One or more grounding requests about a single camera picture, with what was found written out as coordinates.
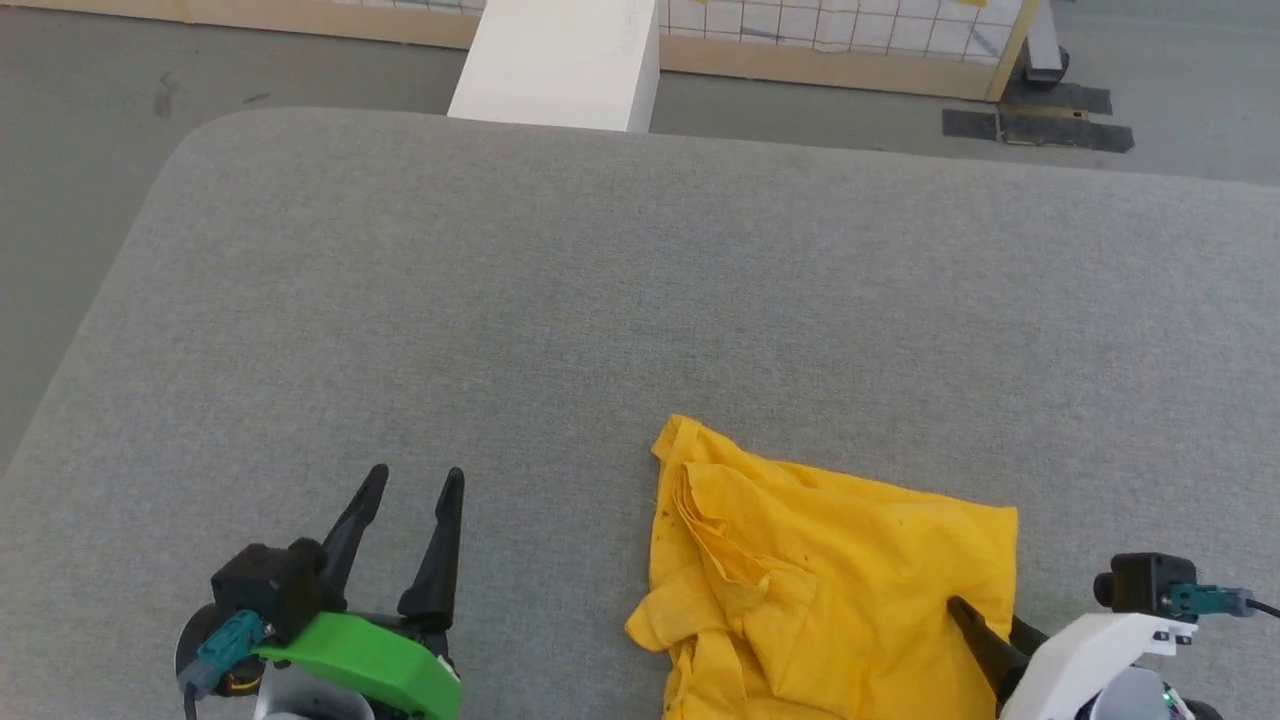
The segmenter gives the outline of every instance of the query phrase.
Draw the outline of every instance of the wooden board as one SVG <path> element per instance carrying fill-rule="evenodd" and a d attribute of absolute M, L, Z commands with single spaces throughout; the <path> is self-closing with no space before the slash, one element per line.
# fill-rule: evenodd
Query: wooden board
<path fill-rule="evenodd" d="M 466 50 L 479 18 L 320 0 L 0 0 L 0 5 L 76 10 L 197 24 L 385 40 Z M 662 69 L 997 101 L 1005 92 L 1038 3 L 1023 3 L 1000 63 L 978 65 L 874 53 L 726 42 L 664 35 Z"/>

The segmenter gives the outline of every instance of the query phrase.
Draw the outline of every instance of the gray table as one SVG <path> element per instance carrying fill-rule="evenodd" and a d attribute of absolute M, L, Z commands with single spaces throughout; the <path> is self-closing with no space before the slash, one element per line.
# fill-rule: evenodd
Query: gray table
<path fill-rule="evenodd" d="M 410 114 L 218 120 L 161 173 L 0 486 L 0 714 L 180 716 L 173 643 L 210 573 L 323 533 L 385 461 L 349 587 L 374 611 L 468 473 L 467 717 L 655 717 L 667 659 L 622 623 L 671 413 L 1016 505 L 1019 610 L 1051 630 L 1119 551 L 1280 600 L 1277 208 Z M 1166 670 L 1270 717 L 1277 641 L 1211 619 Z"/>

